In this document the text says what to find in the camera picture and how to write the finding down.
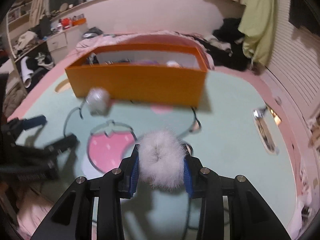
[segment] green towel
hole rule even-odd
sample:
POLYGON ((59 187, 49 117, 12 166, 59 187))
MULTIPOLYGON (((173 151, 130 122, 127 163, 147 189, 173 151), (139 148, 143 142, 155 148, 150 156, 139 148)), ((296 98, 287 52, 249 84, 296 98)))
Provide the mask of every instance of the green towel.
POLYGON ((246 0, 238 30, 245 34, 243 53, 253 62, 267 65, 275 36, 276 0, 246 0))

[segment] white fluffy pom pom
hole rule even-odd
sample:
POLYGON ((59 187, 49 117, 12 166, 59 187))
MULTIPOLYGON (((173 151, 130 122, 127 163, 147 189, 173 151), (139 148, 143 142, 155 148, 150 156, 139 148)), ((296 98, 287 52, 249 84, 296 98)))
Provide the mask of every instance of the white fluffy pom pom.
POLYGON ((139 172, 153 187, 174 189, 183 184, 186 153, 169 130, 153 131, 140 141, 139 172))

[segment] white wall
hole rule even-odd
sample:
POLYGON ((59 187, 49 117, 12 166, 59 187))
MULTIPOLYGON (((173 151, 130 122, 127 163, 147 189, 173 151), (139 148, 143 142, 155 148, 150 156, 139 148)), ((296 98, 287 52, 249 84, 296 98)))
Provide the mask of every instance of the white wall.
POLYGON ((104 33, 170 30, 209 35, 223 18, 241 17, 243 10, 230 0, 94 0, 60 18, 84 14, 89 28, 96 26, 104 33))

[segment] orange box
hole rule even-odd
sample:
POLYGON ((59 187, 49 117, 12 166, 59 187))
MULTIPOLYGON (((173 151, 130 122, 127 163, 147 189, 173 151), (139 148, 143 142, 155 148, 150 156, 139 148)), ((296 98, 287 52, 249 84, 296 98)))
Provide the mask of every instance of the orange box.
POLYGON ((82 19, 79 19, 79 20, 75 20, 72 22, 72 25, 73 26, 76 26, 76 25, 81 25, 81 24, 84 24, 87 22, 87 19, 86 18, 82 18, 82 19))
POLYGON ((91 88, 101 87, 116 99, 197 107, 207 75, 204 57, 196 47, 140 43, 111 45, 93 49, 67 67, 66 73, 77 97, 86 97, 91 88), (127 55, 136 59, 153 55, 160 61, 179 58, 189 66, 168 67, 164 63, 143 65, 134 62, 84 65, 92 53, 103 60, 104 57, 127 55))

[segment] mint green play mat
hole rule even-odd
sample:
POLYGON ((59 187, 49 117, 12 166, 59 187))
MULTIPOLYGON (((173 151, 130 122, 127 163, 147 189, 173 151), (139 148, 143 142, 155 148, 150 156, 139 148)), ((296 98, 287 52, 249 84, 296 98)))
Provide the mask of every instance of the mint green play mat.
MULTIPOLYGON (((76 150, 58 157, 60 180, 42 186, 41 193, 50 200, 57 201, 79 176, 93 179, 118 167, 145 133, 168 128, 203 166, 225 177, 246 176, 282 224, 290 222, 296 189, 289 155, 269 112, 265 122, 278 154, 271 155, 264 147, 252 113, 265 103, 246 81, 209 72, 198 109, 115 100, 108 115, 98 116, 90 114, 72 89, 55 92, 66 78, 65 74, 58 78, 24 116, 43 114, 47 124, 23 132, 17 140, 20 145, 43 147, 64 134, 78 137, 76 150)), ((196 227, 199 219, 200 203, 192 203, 189 214, 188 201, 184 187, 165 192, 139 183, 134 197, 121 204, 125 239, 181 239, 186 224, 196 227)))

